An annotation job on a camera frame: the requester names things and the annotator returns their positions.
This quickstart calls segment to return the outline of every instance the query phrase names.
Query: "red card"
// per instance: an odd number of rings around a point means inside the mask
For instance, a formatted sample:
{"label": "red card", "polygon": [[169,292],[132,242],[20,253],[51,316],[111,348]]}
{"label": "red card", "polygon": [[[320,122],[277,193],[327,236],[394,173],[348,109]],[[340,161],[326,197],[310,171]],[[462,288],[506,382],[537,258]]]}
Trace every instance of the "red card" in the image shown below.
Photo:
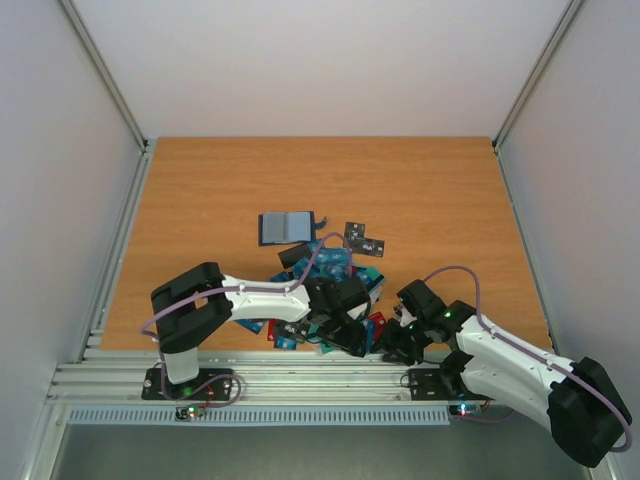
{"label": "red card", "polygon": [[273,342],[276,339],[276,336],[273,333],[273,329],[276,326],[276,320],[272,318],[269,320],[269,324],[267,325],[267,342]]}
{"label": "red card", "polygon": [[368,318],[376,324],[376,331],[373,334],[373,341],[375,342],[380,338],[380,334],[382,333],[382,330],[384,330],[384,326],[387,324],[387,321],[380,312],[372,313]]}

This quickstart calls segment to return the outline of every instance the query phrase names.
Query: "wall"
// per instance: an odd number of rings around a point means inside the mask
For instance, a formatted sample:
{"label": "wall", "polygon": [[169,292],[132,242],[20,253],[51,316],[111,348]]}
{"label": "wall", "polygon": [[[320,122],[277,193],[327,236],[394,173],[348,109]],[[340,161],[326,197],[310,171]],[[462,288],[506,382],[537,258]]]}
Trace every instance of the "wall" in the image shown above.
{"label": "wall", "polygon": [[[638,2],[587,2],[502,151],[557,343],[599,360],[636,420],[639,24]],[[639,453],[619,455],[629,479]]]}
{"label": "wall", "polygon": [[488,135],[566,0],[77,0],[144,133]]}
{"label": "wall", "polygon": [[137,150],[53,0],[0,6],[0,465],[71,360]]}

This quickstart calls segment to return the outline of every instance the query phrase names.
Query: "table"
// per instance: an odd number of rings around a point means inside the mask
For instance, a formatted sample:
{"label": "table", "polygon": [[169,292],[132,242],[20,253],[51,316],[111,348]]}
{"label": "table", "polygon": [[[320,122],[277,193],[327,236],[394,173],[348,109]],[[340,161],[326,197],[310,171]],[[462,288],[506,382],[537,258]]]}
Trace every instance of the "table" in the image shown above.
{"label": "table", "polygon": [[[116,286],[102,349],[151,350],[138,334],[157,286],[204,262],[223,273],[266,280],[282,270],[259,247],[265,211],[313,210],[344,231],[366,224],[385,240],[384,258],[356,255],[387,278],[374,311],[385,316],[400,288],[438,267],[467,265],[480,276],[483,312],[547,348],[547,329],[500,169],[488,138],[161,138]],[[329,245],[339,245],[339,241]],[[444,273],[430,286],[446,302],[474,303],[471,278]],[[254,335],[225,324],[206,350],[264,350]]]}

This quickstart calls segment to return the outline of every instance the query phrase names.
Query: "grate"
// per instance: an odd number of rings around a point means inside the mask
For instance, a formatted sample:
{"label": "grate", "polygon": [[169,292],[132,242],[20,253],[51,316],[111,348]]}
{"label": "grate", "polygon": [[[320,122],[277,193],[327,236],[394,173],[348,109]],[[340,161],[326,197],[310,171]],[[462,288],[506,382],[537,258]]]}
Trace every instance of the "grate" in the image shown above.
{"label": "grate", "polygon": [[70,424],[202,425],[215,427],[304,425],[448,425],[445,406],[270,407],[238,406],[208,410],[203,417],[181,421],[175,407],[76,406]]}

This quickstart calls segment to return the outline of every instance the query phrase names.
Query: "robotic arm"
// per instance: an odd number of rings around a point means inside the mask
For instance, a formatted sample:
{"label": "robotic arm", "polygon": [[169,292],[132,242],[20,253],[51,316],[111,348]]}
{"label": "robotic arm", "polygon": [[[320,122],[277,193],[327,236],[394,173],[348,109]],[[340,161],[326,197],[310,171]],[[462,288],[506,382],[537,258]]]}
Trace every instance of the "robotic arm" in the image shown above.
{"label": "robotic arm", "polygon": [[[207,299],[204,305],[193,301],[196,292]],[[630,444],[631,415],[597,362],[584,358],[575,363],[536,348],[464,302],[445,305],[422,280],[407,285],[398,297],[396,318],[373,345],[374,351],[385,352],[383,361],[414,365],[423,361],[430,344],[446,343],[452,352],[439,373],[452,398],[471,392],[513,408],[549,430],[571,458],[589,467],[608,451],[626,449],[613,447],[623,433],[625,446]],[[314,335],[323,343],[365,355],[360,317],[370,298],[357,276],[342,282],[253,282],[221,274],[216,263],[203,263],[154,290],[151,300],[172,384],[196,378],[198,345],[237,319],[308,322],[318,326]]]}

